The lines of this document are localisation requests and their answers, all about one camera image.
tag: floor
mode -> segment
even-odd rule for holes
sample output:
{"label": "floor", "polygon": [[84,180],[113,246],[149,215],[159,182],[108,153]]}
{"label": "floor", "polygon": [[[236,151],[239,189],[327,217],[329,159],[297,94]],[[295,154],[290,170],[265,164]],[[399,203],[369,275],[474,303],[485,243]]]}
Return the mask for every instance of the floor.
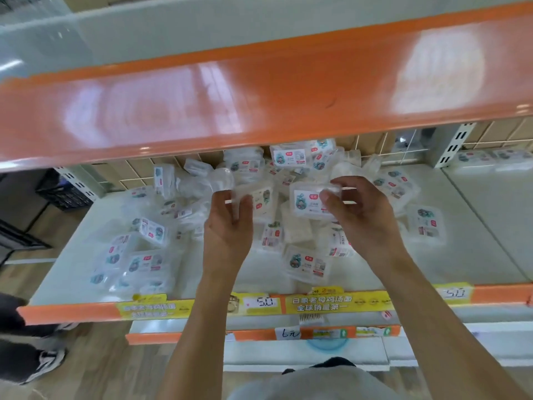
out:
{"label": "floor", "polygon": [[[84,213],[64,214],[47,209],[32,233],[63,247]],[[51,263],[4,265],[0,269],[0,292],[29,299],[51,268]],[[35,345],[66,345],[69,355],[58,369],[26,386],[0,381],[2,400],[151,400],[159,385],[173,344],[129,346],[124,335],[129,322],[86,323],[59,339],[31,340]],[[509,373],[533,394],[533,368],[509,368]],[[222,399],[232,390],[253,379],[272,373],[225,372]],[[399,393],[413,399],[431,400],[423,376],[417,368],[392,368],[373,375]]]}

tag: hand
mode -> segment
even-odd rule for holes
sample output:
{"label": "hand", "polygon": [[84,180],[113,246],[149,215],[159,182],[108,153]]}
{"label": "hand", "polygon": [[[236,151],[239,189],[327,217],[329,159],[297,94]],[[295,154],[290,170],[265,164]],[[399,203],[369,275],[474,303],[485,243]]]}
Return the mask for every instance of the hand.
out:
{"label": "hand", "polygon": [[230,191],[215,192],[211,199],[211,212],[203,232],[203,275],[232,288],[252,246],[254,225],[252,197],[246,195],[240,201],[236,221],[231,204],[225,203],[230,199]]}
{"label": "hand", "polygon": [[[331,183],[356,188],[343,189],[342,200],[324,189],[320,200],[336,217],[352,247],[368,262],[374,273],[379,271],[374,269],[376,264],[407,254],[394,211],[381,191],[360,176],[343,176],[331,180]],[[356,203],[345,204],[343,201]]]}

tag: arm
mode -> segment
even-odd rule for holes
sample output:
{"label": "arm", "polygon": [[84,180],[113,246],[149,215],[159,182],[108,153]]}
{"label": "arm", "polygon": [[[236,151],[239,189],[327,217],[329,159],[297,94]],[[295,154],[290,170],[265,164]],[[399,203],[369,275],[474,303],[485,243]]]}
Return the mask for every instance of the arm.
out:
{"label": "arm", "polygon": [[203,274],[195,304],[176,349],[170,357],[157,400],[219,400],[226,315],[237,273],[253,238],[252,202],[240,203],[239,220],[232,221],[230,191],[213,194],[203,235]]}
{"label": "arm", "polygon": [[320,199],[389,292],[433,399],[529,399],[413,262],[387,198],[362,177],[332,182],[356,188],[343,190],[356,204],[329,191]]}

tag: right hand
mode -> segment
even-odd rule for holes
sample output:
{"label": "right hand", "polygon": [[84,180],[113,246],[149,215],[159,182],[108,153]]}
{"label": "right hand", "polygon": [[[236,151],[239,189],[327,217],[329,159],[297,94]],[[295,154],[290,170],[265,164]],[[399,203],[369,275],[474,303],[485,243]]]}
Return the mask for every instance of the right hand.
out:
{"label": "right hand", "polygon": [[[360,176],[343,176],[331,183],[356,188],[343,189],[342,200],[324,189],[320,200],[341,224],[351,246],[372,269],[383,260],[388,262],[397,255],[407,254],[392,206],[381,191]],[[343,201],[356,203],[345,204]]]}

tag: black pants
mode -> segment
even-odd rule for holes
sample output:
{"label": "black pants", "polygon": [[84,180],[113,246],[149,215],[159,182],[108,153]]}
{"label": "black pants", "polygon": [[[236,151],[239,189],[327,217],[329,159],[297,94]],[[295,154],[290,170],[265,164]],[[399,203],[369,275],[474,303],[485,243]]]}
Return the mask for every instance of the black pants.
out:
{"label": "black pants", "polygon": [[[13,336],[50,336],[57,324],[27,326],[17,307],[27,302],[19,297],[0,293],[0,333]],[[33,345],[0,340],[0,379],[14,383],[26,381],[39,367],[40,350]]]}
{"label": "black pants", "polygon": [[[347,360],[346,358],[342,358],[340,356],[335,356],[333,358],[330,358],[328,359],[327,361],[321,363],[321,364],[316,364],[316,365],[313,365],[311,366],[311,368],[334,368],[335,366],[341,366],[341,365],[345,365],[345,366],[355,366],[352,362],[350,362],[349,360]],[[286,369],[283,371],[282,375],[286,374],[286,373],[290,373],[290,372],[294,372],[294,369]]]}

